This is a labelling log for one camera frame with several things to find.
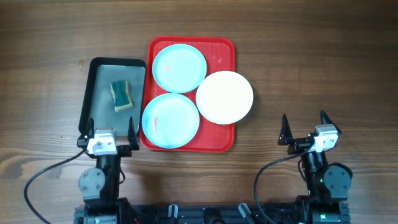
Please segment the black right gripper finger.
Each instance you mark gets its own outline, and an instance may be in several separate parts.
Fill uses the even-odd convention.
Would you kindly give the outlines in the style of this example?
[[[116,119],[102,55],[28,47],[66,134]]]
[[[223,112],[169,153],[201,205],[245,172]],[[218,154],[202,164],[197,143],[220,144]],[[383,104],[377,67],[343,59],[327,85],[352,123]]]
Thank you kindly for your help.
[[[290,130],[290,125],[286,114],[282,116],[282,126],[279,134],[278,145],[289,145],[293,140],[293,135]]]
[[[337,135],[342,134],[341,129],[328,117],[328,115],[326,114],[326,112],[324,110],[320,111],[320,121],[321,121],[321,124],[332,124],[337,130]]]

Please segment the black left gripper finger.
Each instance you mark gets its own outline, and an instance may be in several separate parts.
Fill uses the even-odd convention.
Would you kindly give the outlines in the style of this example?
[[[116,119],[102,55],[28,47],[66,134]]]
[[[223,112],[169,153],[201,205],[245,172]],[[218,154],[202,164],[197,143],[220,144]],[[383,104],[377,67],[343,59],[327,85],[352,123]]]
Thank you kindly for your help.
[[[90,118],[87,122],[85,132],[84,132],[84,138],[85,139],[91,139],[94,136],[94,120],[93,118]]]
[[[130,150],[139,150],[139,141],[137,140],[137,135],[134,129],[134,122],[132,116],[129,118],[127,140],[129,142]]]

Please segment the green yellow sponge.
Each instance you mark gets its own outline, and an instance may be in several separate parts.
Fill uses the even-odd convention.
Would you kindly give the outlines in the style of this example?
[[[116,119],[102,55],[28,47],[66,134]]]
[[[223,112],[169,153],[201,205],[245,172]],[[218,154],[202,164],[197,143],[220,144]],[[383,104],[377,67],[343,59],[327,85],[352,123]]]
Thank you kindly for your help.
[[[129,84],[126,80],[118,80],[111,83],[111,93],[114,99],[115,111],[125,110],[133,107],[129,95]]]

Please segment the white plate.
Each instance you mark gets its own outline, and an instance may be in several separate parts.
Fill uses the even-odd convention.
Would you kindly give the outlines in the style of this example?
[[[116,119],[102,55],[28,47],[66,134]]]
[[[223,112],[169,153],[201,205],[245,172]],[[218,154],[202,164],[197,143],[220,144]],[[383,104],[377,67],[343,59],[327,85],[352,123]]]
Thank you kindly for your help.
[[[215,124],[233,124],[243,119],[254,101],[251,84],[242,75],[220,71],[207,76],[197,89],[201,115]]]

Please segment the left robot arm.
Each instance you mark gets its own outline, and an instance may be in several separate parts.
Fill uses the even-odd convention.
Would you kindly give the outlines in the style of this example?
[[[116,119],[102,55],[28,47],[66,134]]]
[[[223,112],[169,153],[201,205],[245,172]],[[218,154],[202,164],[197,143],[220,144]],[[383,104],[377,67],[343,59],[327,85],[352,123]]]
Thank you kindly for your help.
[[[139,150],[132,118],[129,119],[127,140],[127,145],[117,145],[113,128],[95,129],[94,119],[88,120],[77,146],[96,160],[96,166],[85,170],[78,180],[85,204],[75,209],[74,223],[141,222],[128,199],[119,197],[120,177],[125,176],[121,170],[121,159],[131,157],[132,151]]]

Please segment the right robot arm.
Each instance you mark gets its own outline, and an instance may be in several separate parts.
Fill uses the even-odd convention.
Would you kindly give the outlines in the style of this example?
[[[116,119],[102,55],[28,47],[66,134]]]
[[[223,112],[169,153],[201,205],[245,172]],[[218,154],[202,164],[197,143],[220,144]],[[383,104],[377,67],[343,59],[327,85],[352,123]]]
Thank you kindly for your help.
[[[326,152],[336,147],[342,132],[324,111],[320,121],[314,132],[294,138],[287,116],[282,116],[278,144],[288,147],[287,154],[300,157],[308,190],[307,196],[297,196],[292,219],[295,223],[350,223],[346,201],[353,173],[349,167],[326,159]]]

